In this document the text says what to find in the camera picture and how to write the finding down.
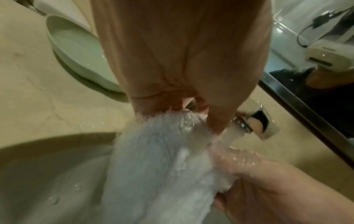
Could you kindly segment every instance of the white towel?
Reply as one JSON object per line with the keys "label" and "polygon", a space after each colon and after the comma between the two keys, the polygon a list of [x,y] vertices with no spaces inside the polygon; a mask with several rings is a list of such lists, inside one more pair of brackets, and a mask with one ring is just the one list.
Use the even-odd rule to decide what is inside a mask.
{"label": "white towel", "polygon": [[129,127],[112,154],[103,224],[201,224],[216,193],[232,183],[207,152],[216,139],[192,112]]}

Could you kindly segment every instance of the black cable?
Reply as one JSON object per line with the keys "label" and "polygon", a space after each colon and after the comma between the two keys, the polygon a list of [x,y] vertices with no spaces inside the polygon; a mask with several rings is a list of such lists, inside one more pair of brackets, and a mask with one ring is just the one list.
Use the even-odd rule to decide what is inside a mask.
{"label": "black cable", "polygon": [[334,19],[334,18],[337,18],[338,16],[342,15],[343,13],[347,12],[347,11],[350,11],[350,10],[353,10],[354,9],[354,6],[351,6],[345,10],[342,10],[342,11],[338,11],[338,12],[328,12],[324,15],[320,15],[320,16],[317,16],[316,18],[314,18],[312,20],[312,24],[307,26],[306,28],[304,28],[299,34],[298,34],[298,37],[296,39],[296,41],[298,42],[298,45],[301,46],[302,48],[307,48],[308,45],[304,45],[304,44],[301,44],[300,43],[300,35],[305,31],[307,30],[308,28],[312,27],[312,29],[316,29],[320,26],[322,26],[323,24],[326,24],[328,23],[331,19]]}
{"label": "black cable", "polygon": [[306,28],[304,28],[304,29],[299,33],[299,35],[298,35],[298,37],[297,37],[297,39],[296,39],[296,41],[298,42],[298,45],[300,45],[302,48],[307,48],[308,45],[304,45],[304,44],[301,44],[301,43],[300,43],[300,40],[299,40],[300,35],[301,35],[305,30],[307,30],[307,29],[310,28],[310,27],[313,27],[313,24],[311,24],[311,25],[307,26]]}

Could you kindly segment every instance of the metal trim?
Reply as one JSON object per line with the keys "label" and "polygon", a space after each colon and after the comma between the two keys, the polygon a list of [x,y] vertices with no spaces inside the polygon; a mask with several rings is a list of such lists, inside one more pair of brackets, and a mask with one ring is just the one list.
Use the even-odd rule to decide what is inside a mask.
{"label": "metal trim", "polygon": [[354,169],[354,145],[345,136],[267,72],[259,86]]}

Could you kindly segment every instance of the sink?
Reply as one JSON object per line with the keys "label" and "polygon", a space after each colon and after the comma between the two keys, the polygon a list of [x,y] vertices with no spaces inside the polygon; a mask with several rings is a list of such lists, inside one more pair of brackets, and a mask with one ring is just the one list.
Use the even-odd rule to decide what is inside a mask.
{"label": "sink", "polygon": [[[58,137],[0,150],[0,223],[100,223],[111,141],[82,146],[82,136]],[[230,222],[212,209],[203,224]]]}

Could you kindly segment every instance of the green plate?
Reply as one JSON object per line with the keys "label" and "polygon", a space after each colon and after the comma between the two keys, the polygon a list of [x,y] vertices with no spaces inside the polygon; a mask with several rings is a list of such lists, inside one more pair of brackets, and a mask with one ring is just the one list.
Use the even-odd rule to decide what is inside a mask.
{"label": "green plate", "polygon": [[46,17],[46,27],[53,50],[69,68],[105,89],[123,92],[95,35],[56,15]]}

